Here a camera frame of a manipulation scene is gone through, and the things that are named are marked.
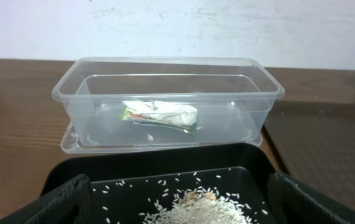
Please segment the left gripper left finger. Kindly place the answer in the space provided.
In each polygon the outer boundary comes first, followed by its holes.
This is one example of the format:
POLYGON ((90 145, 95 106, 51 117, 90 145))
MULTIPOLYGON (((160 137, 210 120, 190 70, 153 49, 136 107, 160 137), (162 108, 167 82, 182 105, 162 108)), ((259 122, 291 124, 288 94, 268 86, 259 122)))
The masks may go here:
POLYGON ((81 174, 0 219, 0 224, 80 224, 90 219, 93 189, 81 174))

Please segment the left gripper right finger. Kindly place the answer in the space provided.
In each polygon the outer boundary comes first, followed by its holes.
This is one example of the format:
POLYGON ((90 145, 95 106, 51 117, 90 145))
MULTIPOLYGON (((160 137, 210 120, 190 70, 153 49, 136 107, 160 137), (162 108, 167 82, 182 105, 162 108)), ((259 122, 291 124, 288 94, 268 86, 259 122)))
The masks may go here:
POLYGON ((269 175, 267 200, 279 223, 355 224, 354 210, 284 173, 269 175))

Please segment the rice and shell leftovers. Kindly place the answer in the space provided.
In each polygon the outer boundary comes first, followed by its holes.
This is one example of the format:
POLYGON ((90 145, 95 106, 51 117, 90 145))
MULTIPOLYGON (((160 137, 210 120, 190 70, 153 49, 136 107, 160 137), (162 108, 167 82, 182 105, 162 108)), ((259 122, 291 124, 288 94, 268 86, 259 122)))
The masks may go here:
POLYGON ((93 182, 90 223, 275 223, 242 167, 93 182))

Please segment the green snack wrapper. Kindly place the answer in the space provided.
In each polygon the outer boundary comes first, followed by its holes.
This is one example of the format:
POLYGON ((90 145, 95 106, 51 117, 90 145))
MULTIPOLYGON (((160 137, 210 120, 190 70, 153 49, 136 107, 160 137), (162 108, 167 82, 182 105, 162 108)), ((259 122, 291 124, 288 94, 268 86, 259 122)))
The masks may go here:
POLYGON ((171 122, 168 121, 159 121, 152 118, 145 118, 138 114, 132 114, 130 111, 128 111, 126 107, 122 111, 122 114, 119 116, 119 120, 131 121, 134 124, 141 125, 141 126, 159 126, 164 128, 171 128, 171 129, 176 129, 184 133, 190 133, 190 134, 195 134, 197 130, 197 123, 193 123, 191 126, 185 126, 185 125, 172 124, 171 122))

